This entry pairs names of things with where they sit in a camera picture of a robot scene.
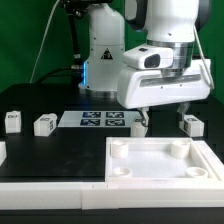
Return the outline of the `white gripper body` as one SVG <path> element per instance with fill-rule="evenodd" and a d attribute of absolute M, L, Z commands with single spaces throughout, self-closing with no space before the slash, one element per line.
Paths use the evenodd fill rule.
<path fill-rule="evenodd" d="M 140 71 L 126 66 L 117 87 L 117 100 L 127 109 L 205 99 L 210 94 L 206 77 L 211 60 L 193 60 L 182 76 L 163 77 L 160 70 Z"/>

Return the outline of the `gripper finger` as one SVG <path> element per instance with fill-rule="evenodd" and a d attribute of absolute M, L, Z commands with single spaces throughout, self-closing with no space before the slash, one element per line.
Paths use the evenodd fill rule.
<path fill-rule="evenodd" d="M 149 117 L 148 117 L 147 111 L 148 111 L 147 108 L 140 108 L 139 109 L 139 114 L 141 116 L 141 124 L 144 127 L 147 127 L 148 126 L 148 123 L 149 123 Z"/>
<path fill-rule="evenodd" d="M 177 109 L 177 113 L 180 115 L 181 119 L 184 119 L 184 115 L 188 111 L 189 107 L 190 107 L 189 102 L 182 102 L 182 103 L 179 104 L 179 107 Z"/>

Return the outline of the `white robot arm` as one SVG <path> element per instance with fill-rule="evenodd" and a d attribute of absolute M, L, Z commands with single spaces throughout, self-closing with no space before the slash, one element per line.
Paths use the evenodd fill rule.
<path fill-rule="evenodd" d="M 151 106 L 177 103 L 185 114 L 214 87 L 210 61 L 192 58 L 209 10 L 210 0 L 125 0 L 120 15 L 106 3 L 92 3 L 80 92 L 138 109 L 144 126 Z"/>

